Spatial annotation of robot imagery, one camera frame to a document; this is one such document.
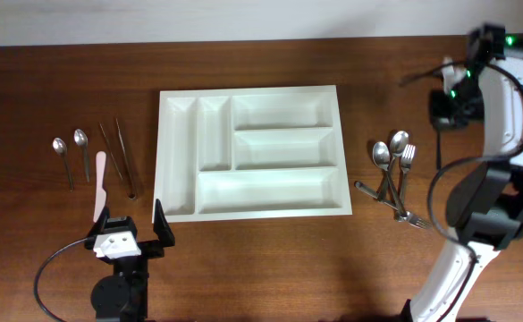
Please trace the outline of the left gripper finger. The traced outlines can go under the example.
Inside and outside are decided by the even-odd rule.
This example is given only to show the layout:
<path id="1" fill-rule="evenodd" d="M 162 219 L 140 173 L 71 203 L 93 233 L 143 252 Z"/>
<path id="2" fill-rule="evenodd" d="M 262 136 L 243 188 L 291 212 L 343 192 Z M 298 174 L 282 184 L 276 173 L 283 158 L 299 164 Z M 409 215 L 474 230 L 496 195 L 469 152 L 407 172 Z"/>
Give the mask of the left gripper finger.
<path id="1" fill-rule="evenodd" d="M 173 247 L 175 237 L 168 224 L 160 199 L 155 199 L 153 215 L 153 231 L 163 247 Z"/>
<path id="2" fill-rule="evenodd" d="M 102 234 L 103 231 L 105 230 L 105 225 L 106 225 L 109 217 L 110 217 L 110 210 L 107 206 L 104 206 L 98 217 L 98 220 L 93 224 L 93 226 L 89 230 L 87 237 L 95 238 L 97 235 Z"/>

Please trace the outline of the metal tweezers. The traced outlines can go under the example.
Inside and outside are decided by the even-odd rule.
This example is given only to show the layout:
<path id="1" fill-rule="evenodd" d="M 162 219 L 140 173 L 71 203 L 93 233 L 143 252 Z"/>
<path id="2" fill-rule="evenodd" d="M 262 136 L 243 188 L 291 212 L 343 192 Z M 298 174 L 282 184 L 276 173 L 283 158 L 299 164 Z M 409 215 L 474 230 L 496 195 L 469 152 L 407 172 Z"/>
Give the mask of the metal tweezers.
<path id="1" fill-rule="evenodd" d="M 120 125 L 120 121 L 117 117 L 114 118 L 114 122 L 115 122 L 115 131 L 116 131 L 116 135 L 117 135 L 117 139 L 119 142 L 119 147 L 120 147 L 120 151 L 121 151 L 121 155 L 122 155 L 122 167 L 120 167 L 118 165 L 118 162 L 114 155 L 113 144 L 111 143 L 111 141 L 109 140 L 109 138 L 106 134 L 104 125 L 101 122 L 99 122 L 98 126 L 101 131 L 103 140 L 105 142 L 105 147 L 107 149 L 107 152 L 109 153 L 110 158 L 112 160 L 112 164 L 114 165 L 114 170 L 118 174 L 118 177 L 121 180 L 121 182 L 126 184 L 128 187 L 128 190 L 127 190 L 128 199 L 137 200 L 138 199 L 138 190 L 137 190 L 136 183 L 134 180 L 134 175 L 133 175 L 133 171 L 132 171 L 132 167 L 131 167 L 131 162 L 129 160 L 128 151 L 126 148 L 126 140 L 124 138 L 124 135 L 122 134 L 122 128 Z"/>

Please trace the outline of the large spoon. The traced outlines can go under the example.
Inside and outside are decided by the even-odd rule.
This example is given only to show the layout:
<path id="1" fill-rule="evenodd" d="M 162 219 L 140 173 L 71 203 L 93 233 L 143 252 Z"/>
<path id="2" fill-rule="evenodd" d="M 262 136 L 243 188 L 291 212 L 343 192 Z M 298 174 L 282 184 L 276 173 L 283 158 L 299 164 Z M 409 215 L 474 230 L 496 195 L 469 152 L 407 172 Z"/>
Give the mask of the large spoon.
<path id="1" fill-rule="evenodd" d="M 404 207 L 404 204 L 401 203 L 401 200 L 399 197 L 399 190 L 397 190 L 394 185 L 392 173 L 388 172 L 388 166 L 389 166 L 390 160 L 391 160 L 391 153 L 390 153 L 389 146 L 387 146 L 382 141 L 378 141 L 373 146 L 372 158 L 373 158 L 373 162 L 374 162 L 375 166 L 378 167 L 379 169 L 381 169 L 384 173 L 384 176 L 386 175 L 388 178 L 388 183 L 389 183 L 388 191 L 391 192 L 392 197 L 394 199 L 394 204 L 396 205 L 398 211 L 402 214 L 405 214 L 406 209 Z"/>
<path id="2" fill-rule="evenodd" d="M 402 156 L 406 146 L 409 143 L 409 134 L 406 131 L 397 131 L 393 134 L 389 145 L 391 160 L 388 166 L 388 172 L 391 173 L 395 164 L 395 161 Z M 386 193 L 389 190 L 388 178 L 385 175 L 381 187 L 378 191 L 377 200 L 385 199 Z"/>

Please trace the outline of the fork black handle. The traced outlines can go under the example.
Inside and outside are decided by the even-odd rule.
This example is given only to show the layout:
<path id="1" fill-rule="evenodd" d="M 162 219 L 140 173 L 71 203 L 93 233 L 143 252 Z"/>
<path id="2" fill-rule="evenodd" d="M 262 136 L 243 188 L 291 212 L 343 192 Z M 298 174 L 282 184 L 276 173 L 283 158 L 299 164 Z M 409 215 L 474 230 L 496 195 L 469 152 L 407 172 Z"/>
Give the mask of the fork black handle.
<path id="1" fill-rule="evenodd" d="M 436 133 L 436 170 L 439 171 L 442 168 L 442 146 L 441 146 L 441 132 L 439 130 Z"/>

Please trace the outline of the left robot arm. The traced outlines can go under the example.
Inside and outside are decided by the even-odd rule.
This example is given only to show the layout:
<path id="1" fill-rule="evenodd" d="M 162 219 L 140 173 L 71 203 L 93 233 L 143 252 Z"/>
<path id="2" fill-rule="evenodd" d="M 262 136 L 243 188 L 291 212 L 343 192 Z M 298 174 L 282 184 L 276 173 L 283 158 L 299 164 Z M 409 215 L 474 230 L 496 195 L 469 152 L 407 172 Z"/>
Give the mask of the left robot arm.
<path id="1" fill-rule="evenodd" d="M 113 273 L 93 287 L 90 302 L 97 321 L 144 321 L 148 317 L 148 262 L 162 258 L 175 245 L 175 237 L 164 216 L 162 203 L 155 200 L 153 231 L 156 238 L 137 240 L 133 219 L 110 217 L 107 207 L 95 221 L 85 248 L 113 267 Z"/>

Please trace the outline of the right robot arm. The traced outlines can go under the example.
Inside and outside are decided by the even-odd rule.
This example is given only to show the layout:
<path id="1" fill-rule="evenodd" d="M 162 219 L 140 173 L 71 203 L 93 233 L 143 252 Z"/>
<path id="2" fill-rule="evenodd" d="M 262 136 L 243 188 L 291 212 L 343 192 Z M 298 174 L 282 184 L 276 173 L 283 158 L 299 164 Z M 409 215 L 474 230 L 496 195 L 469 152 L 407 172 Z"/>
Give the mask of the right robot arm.
<path id="1" fill-rule="evenodd" d="M 481 156 L 440 165 L 430 182 L 428 202 L 445 173 L 476 164 L 450 192 L 446 223 L 431 220 L 445 244 L 422 289 L 407 300 L 401 320 L 456 321 L 486 266 L 523 238 L 523 38 L 485 23 L 469 32 L 465 59 L 447 58 L 401 83 L 426 77 L 443 82 L 429 94 L 432 127 L 454 131 L 481 122 L 485 141 Z"/>

